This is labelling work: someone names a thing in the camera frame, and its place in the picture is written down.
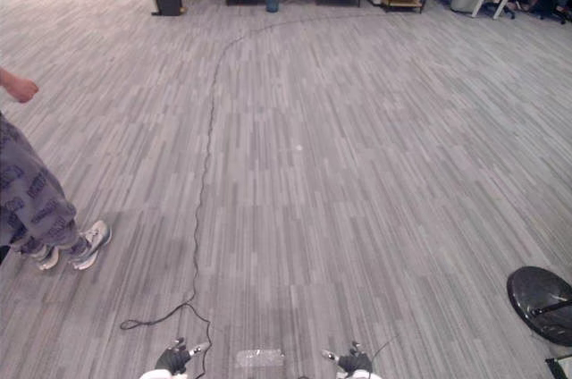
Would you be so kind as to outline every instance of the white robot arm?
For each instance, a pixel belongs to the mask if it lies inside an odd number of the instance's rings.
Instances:
[[[208,342],[200,343],[192,350],[187,350],[185,340],[180,337],[174,346],[164,350],[156,362],[155,370],[143,374],[139,379],[187,379],[185,365],[195,355],[205,352],[210,346]]]

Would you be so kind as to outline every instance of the black round object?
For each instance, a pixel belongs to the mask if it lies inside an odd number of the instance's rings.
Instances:
[[[526,325],[552,343],[572,346],[572,305],[534,314],[535,309],[572,300],[568,283],[548,270],[526,266],[509,276],[507,291],[512,307]]]

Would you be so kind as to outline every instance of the sneaker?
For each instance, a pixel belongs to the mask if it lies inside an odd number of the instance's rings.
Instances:
[[[329,359],[330,361],[333,361],[334,363],[337,363],[338,359],[340,359],[340,357],[338,357],[333,352],[330,352],[329,350],[322,350],[322,357],[324,357],[325,359]]]
[[[96,262],[99,249],[106,245],[111,239],[111,227],[100,220],[81,235],[88,240],[89,249],[79,257],[70,260],[70,263],[76,270],[86,270]]]
[[[57,265],[57,260],[60,258],[60,251],[56,247],[44,245],[39,252],[31,254],[30,257],[34,258],[39,270],[49,270]]]

